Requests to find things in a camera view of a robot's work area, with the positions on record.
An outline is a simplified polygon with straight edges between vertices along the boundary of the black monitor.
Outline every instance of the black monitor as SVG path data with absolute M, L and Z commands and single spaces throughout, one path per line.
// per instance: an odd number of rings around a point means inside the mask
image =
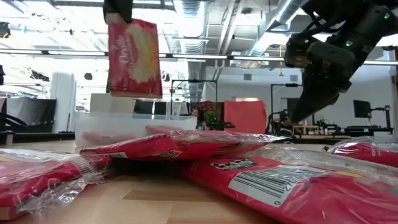
M 372 118 L 370 102 L 354 100 L 354 115 L 356 118 Z

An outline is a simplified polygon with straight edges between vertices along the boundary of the red snack bag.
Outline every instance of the red snack bag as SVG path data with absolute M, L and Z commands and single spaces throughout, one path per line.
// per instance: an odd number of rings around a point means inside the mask
M 106 16 L 109 34 L 109 83 L 113 96 L 162 98 L 156 24 L 117 14 Z
M 67 205 L 87 184 L 100 184 L 111 158 L 0 149 L 0 220 Z
M 121 141 L 135 139 L 133 134 L 114 133 L 114 132 L 84 132 L 81 136 L 84 140 L 94 145 L 114 144 Z
M 343 140 L 329 148 L 328 152 L 398 167 L 398 139 L 391 136 L 363 136 Z
M 180 172 L 283 223 L 398 223 L 398 169 L 315 151 L 249 154 Z
M 166 133 L 169 131 L 183 131 L 181 128 L 167 126 L 167 125 L 147 125 L 145 126 L 145 128 L 151 134 Z
M 228 131 L 172 131 L 108 146 L 83 148 L 80 152 L 128 159 L 207 159 L 253 151 L 283 138 Z

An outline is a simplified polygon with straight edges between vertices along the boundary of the barcode label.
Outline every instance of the barcode label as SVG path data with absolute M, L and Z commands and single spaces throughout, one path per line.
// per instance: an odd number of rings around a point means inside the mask
M 312 167 L 280 165 L 267 170 L 240 172 L 228 187 L 260 202 L 279 207 L 300 181 L 328 173 L 330 171 Z
M 109 156 L 115 159 L 128 159 L 128 156 L 125 152 L 115 152 L 115 153 L 105 153 L 99 154 L 100 156 Z

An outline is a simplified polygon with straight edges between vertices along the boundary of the package logo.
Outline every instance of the package logo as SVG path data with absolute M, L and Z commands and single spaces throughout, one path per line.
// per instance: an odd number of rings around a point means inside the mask
M 224 163 L 211 163 L 210 165 L 220 170 L 237 170 L 256 166 L 257 164 L 250 159 L 236 159 L 234 161 Z

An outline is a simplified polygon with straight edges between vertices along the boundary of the potted plant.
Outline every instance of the potted plant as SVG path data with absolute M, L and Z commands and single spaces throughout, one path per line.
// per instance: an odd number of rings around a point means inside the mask
M 203 117 L 205 119 L 206 125 L 210 127 L 211 130 L 214 129 L 217 124 L 216 114 L 212 111 L 206 111 Z

